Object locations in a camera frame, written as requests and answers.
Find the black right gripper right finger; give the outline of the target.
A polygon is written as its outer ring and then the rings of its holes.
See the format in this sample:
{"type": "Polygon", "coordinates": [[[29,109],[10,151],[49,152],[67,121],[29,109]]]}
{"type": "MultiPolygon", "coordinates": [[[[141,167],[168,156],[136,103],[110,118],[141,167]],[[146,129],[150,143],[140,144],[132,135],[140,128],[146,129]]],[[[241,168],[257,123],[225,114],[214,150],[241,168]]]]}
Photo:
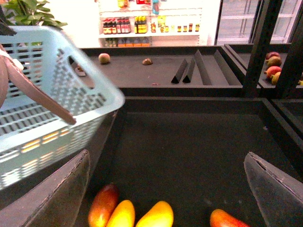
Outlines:
{"type": "Polygon", "coordinates": [[[303,183],[250,152],[244,169],[250,189],[268,227],[303,225],[303,183]]]}

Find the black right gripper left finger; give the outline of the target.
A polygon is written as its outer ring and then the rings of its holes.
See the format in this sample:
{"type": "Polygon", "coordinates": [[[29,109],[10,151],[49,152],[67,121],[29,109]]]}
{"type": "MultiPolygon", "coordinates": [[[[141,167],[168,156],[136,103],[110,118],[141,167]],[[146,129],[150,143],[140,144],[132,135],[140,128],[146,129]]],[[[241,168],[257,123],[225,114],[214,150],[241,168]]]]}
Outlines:
{"type": "Polygon", "coordinates": [[[34,189],[0,212],[2,227],[72,227],[89,181],[90,156],[83,150],[34,189]]]}

